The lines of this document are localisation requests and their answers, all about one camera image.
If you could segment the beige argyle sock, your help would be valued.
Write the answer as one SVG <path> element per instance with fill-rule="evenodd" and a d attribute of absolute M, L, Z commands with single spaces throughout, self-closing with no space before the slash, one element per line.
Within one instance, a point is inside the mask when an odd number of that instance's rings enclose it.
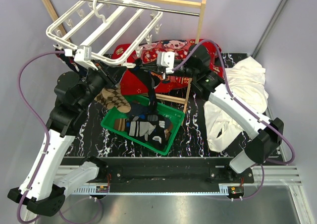
<path fill-rule="evenodd" d="M 129 113 L 131 111 L 131 105 L 121 94 L 120 85 L 112 89 L 103 88 L 95 97 L 95 101 L 108 110 L 116 108 L 121 113 Z"/>

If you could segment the navy santa christmas sock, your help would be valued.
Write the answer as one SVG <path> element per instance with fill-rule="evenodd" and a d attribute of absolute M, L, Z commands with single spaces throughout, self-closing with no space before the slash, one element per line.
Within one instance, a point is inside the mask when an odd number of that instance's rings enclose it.
<path fill-rule="evenodd" d="M 79 74 L 81 77 L 86 77 L 87 69 L 82 67 L 81 65 L 77 64 L 74 61 L 74 57 L 72 56 L 65 56 L 65 54 L 56 54 L 56 56 L 65 64 L 67 65 L 72 71 Z"/>

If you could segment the black blue sports sock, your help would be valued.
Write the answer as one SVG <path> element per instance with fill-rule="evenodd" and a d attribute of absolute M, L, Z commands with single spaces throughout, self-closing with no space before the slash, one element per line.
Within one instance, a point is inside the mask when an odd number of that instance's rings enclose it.
<path fill-rule="evenodd" d="M 156 75 L 151 74 L 148 70 L 143 70 L 139 67 L 129 69 L 129 71 L 135 75 L 148 89 L 149 96 L 149 108 L 147 114 L 158 114 L 157 106 L 158 100 L 156 97 L 155 88 L 160 84 L 161 80 Z"/>

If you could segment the white plastic clip hanger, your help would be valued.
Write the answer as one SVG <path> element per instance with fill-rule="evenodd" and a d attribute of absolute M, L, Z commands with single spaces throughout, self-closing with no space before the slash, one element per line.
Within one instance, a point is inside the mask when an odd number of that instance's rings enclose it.
<path fill-rule="evenodd" d="M 111 2 L 127 3 L 141 6 L 153 6 L 150 4 L 142 3 L 134 0 L 106 0 Z M 58 35 L 55 30 L 58 26 L 62 25 L 70 19 L 70 16 L 77 10 L 88 3 L 91 11 L 86 15 L 82 16 L 81 20 L 74 26 L 71 27 L 70 31 L 64 36 Z M 61 17 L 55 20 L 46 30 L 46 35 L 63 49 L 77 50 L 80 45 L 90 46 L 97 40 L 111 25 L 122 15 L 122 13 L 129 7 L 116 6 L 109 4 L 97 3 L 97 0 L 93 2 L 86 2 L 79 0 L 74 6 L 72 6 L 67 12 L 65 12 Z M 153 11 L 150 15 L 150 22 L 141 31 L 141 33 L 136 37 L 136 39 L 130 44 L 130 46 L 119 56 L 117 59 L 110 59 L 105 57 L 105 53 L 118 41 L 118 39 L 132 26 L 132 24 L 145 12 L 144 9 L 137 9 L 136 12 L 131 16 L 130 19 L 118 30 L 118 32 L 102 47 L 102 49 L 95 53 L 92 51 L 92 62 L 97 66 L 97 62 L 101 61 L 108 66 L 125 66 L 127 68 L 133 68 L 135 64 L 129 63 L 127 60 L 132 55 L 135 54 L 136 57 L 141 57 L 142 48 L 139 45 L 146 41 L 147 44 L 152 42 L 152 35 L 150 32 L 155 30 L 156 32 L 160 29 L 159 21 L 163 16 L 162 12 Z M 73 36 L 79 29 L 81 29 L 89 20 L 96 18 L 101 21 L 100 26 L 95 29 L 82 43 L 74 44 L 69 41 L 70 37 Z"/>

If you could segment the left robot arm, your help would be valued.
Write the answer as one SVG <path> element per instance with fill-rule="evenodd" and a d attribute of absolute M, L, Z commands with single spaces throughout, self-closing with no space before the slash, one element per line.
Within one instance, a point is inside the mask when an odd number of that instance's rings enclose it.
<path fill-rule="evenodd" d="M 86 76 L 74 71 L 62 74 L 54 88 L 55 107 L 44 125 L 45 136 L 36 160 L 24 182 L 8 193 L 18 206 L 40 216 L 52 217 L 65 199 L 86 182 L 107 179 L 107 164 L 96 157 L 85 158 L 66 176 L 55 177 L 65 152 L 87 119 L 89 105 L 104 88 L 115 88 L 124 68 L 89 69 Z"/>

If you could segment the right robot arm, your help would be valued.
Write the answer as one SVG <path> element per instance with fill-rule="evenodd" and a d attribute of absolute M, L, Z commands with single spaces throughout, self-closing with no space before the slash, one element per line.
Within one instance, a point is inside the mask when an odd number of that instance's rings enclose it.
<path fill-rule="evenodd" d="M 234 183 L 242 178 L 246 169 L 263 164 L 282 143 L 284 123 L 278 118 L 271 120 L 236 96 L 227 82 L 210 69 L 210 61 L 207 48 L 198 43 L 190 47 L 184 60 L 175 59 L 174 52 L 159 52 L 153 62 L 135 60 L 136 67 L 131 71 L 138 77 L 152 71 L 191 78 L 192 88 L 202 99 L 222 109 L 247 132 L 251 144 L 237 154 L 225 170 L 226 179 Z"/>

